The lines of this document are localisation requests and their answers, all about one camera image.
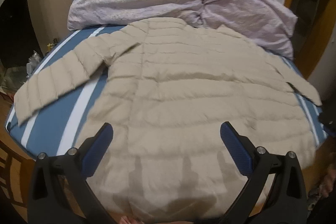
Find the beige puffer jacket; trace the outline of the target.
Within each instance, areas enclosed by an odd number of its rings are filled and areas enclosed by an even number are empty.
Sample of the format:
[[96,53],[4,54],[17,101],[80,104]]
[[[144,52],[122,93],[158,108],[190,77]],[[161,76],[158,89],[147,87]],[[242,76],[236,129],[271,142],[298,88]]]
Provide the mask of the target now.
[[83,40],[15,94],[19,123],[108,67],[76,145],[109,123],[114,137],[90,188],[110,212],[146,221],[224,214],[244,185],[223,122],[269,152],[313,164],[315,140],[295,96],[316,89],[276,55],[221,26],[151,18]]

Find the wooden chair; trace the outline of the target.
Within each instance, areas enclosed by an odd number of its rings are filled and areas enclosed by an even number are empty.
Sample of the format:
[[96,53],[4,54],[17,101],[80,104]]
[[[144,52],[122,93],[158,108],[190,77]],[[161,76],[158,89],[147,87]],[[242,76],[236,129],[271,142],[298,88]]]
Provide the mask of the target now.
[[1,190],[13,205],[27,208],[34,165],[1,141]]

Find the blue white striped bedsheet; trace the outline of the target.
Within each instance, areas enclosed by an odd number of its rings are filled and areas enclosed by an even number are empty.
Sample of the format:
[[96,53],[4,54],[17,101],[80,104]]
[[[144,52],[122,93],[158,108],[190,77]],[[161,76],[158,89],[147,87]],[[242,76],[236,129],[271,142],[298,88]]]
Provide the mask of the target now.
[[[40,62],[34,74],[73,50],[82,40],[101,34],[111,34],[123,27],[94,26],[73,32],[64,41],[58,43]],[[33,158],[36,158],[40,152],[46,152],[49,156],[65,152],[66,149],[74,146],[90,108],[106,85],[107,72],[107,68],[99,69],[86,84],[39,110],[20,126],[15,109],[12,107],[6,119],[6,131]],[[319,148],[327,137],[331,136],[329,130],[318,120],[322,110],[297,92],[295,92],[295,96],[309,120],[315,145]]]

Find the black television screen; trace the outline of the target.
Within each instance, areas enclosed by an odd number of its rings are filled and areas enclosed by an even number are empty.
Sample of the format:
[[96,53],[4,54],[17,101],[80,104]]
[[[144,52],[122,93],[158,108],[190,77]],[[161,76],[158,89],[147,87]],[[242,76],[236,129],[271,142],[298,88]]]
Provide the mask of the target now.
[[27,0],[4,0],[1,4],[0,58],[6,68],[23,67],[33,53],[42,55]]

